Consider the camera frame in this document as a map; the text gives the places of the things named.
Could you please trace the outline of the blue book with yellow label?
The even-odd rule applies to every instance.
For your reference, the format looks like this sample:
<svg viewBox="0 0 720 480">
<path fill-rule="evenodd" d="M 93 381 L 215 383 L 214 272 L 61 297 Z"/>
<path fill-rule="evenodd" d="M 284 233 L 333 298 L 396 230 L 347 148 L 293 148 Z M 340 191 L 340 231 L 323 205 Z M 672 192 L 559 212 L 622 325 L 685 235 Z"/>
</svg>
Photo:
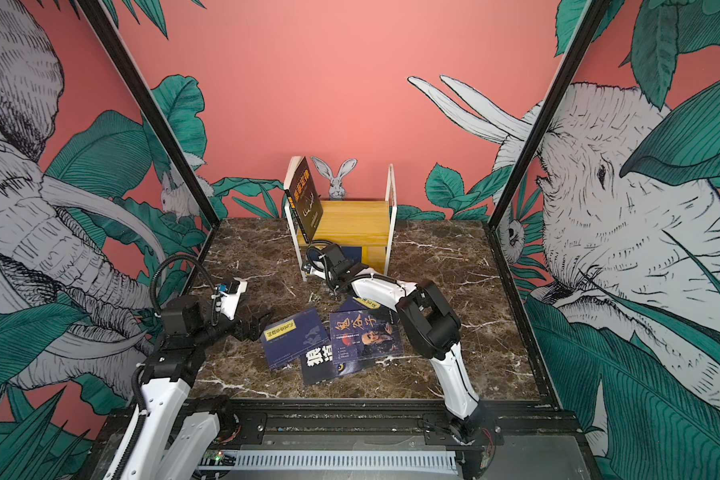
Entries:
<svg viewBox="0 0 720 480">
<path fill-rule="evenodd" d="M 341 246 L 341 260 L 351 264 L 362 263 L 362 248 L 356 246 Z"/>
</svg>

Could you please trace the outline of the dark book with portrait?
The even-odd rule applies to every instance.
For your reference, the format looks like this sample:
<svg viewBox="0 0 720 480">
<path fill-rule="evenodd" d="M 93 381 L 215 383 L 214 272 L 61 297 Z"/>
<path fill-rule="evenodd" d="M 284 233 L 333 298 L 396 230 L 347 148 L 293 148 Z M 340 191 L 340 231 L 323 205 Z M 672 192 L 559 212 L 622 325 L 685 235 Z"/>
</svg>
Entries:
<svg viewBox="0 0 720 480">
<path fill-rule="evenodd" d="M 337 377 L 373 366 L 376 360 L 403 353 L 392 312 L 386 308 L 336 312 L 329 319 L 332 362 Z"/>
</svg>

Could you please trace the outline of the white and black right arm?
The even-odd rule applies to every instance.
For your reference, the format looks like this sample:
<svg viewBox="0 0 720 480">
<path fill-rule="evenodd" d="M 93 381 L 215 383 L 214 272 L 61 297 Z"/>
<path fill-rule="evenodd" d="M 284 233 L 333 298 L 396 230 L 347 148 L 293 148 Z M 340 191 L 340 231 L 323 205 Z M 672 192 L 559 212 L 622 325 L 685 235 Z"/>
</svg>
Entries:
<svg viewBox="0 0 720 480">
<path fill-rule="evenodd" d="M 329 241 L 307 247 L 302 270 L 323 279 L 336 293 L 349 292 L 394 310 L 413 350 L 430 361 L 451 417 L 461 424 L 475 417 L 479 396 L 462 358 L 461 320 L 433 281 L 388 277 L 350 259 Z"/>
</svg>

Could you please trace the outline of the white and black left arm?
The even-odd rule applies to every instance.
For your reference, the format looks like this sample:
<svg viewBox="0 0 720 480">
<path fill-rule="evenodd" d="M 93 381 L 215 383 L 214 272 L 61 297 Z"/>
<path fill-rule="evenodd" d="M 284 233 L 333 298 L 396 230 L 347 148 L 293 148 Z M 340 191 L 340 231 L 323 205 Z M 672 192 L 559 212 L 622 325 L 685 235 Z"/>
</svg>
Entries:
<svg viewBox="0 0 720 480">
<path fill-rule="evenodd" d="M 215 294 L 207 315 L 194 295 L 161 308 L 164 339 L 132 376 L 134 412 L 105 479 L 187 479 L 209 446 L 240 437 L 244 417 L 228 400 L 187 401 L 207 348 L 227 336 L 256 341 L 271 322 L 271 310 L 237 319 L 238 299 L 237 294 Z"/>
</svg>

